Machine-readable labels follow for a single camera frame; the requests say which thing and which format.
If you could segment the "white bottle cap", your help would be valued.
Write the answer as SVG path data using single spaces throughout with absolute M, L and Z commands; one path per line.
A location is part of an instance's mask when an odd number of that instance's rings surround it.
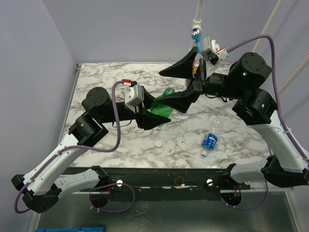
M 160 140 L 155 141 L 154 144 L 155 144 L 155 146 L 158 147 L 158 148 L 162 146 L 162 142 L 161 142 Z

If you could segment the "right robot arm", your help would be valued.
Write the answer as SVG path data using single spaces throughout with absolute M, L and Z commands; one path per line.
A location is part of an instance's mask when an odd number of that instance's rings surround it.
M 161 97 L 159 102 L 185 113 L 200 95 L 235 100 L 233 111 L 256 130 L 273 151 L 262 161 L 229 165 L 222 177 L 223 186 L 234 189 L 239 183 L 262 180 L 281 188 L 307 185 L 308 152 L 296 148 L 296 139 L 280 122 L 279 105 L 261 89 L 271 74 L 271 67 L 259 54 L 247 52 L 231 66 L 228 74 L 209 74 L 203 58 L 199 67 L 194 68 L 196 55 L 194 47 L 180 61 L 160 71 L 161 76 L 187 79 L 189 84 L 186 90 Z

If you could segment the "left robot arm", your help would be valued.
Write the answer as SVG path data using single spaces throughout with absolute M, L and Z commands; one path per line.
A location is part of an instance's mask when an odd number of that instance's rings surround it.
M 116 86 L 111 92 L 102 87 L 88 92 L 82 102 L 84 113 L 57 147 L 32 171 L 12 178 L 18 191 L 15 205 L 23 201 L 27 211 L 43 213 L 72 193 L 84 189 L 101 191 L 113 186 L 100 166 L 79 174 L 65 175 L 64 171 L 87 151 L 114 152 L 121 141 L 121 121 L 135 120 L 146 131 L 170 122 L 168 117 L 150 112 L 154 97 L 144 87 L 133 85 L 126 92 L 133 96 L 123 102 L 116 101 Z

